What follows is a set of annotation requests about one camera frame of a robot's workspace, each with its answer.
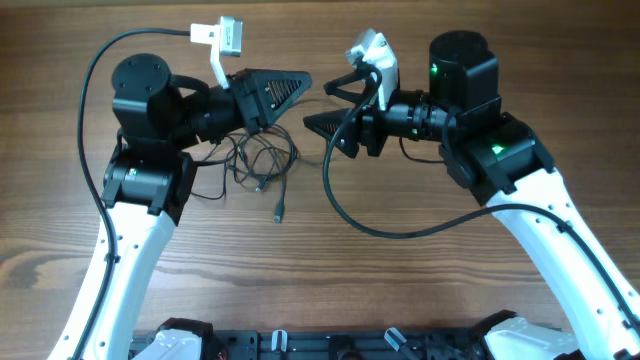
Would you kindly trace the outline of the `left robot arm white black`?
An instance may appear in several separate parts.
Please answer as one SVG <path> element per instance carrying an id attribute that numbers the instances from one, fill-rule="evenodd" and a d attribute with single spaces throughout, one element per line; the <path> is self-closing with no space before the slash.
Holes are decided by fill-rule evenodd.
<path id="1" fill-rule="evenodd" d="M 151 274 L 203 165 L 188 148 L 273 126 L 312 78 L 244 69 L 211 87 L 141 53 L 120 62 L 111 82 L 120 128 L 98 198 L 107 217 L 53 359 L 127 358 Z"/>

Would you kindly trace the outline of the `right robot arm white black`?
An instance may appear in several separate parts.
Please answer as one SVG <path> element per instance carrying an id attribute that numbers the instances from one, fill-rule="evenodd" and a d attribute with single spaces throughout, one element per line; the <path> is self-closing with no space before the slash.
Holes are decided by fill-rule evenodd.
<path id="1" fill-rule="evenodd" d="M 473 359 L 635 359 L 639 294 L 574 205 L 535 132 L 501 108 L 499 62 L 479 33 L 449 31 L 429 47 L 429 88 L 404 91 L 383 34 L 366 30 L 346 53 L 352 72 L 326 83 L 343 110 L 308 116 L 329 150 L 378 156 L 389 137 L 438 144 L 439 162 L 515 237 L 561 305 L 570 330 L 495 313 L 470 331 Z"/>

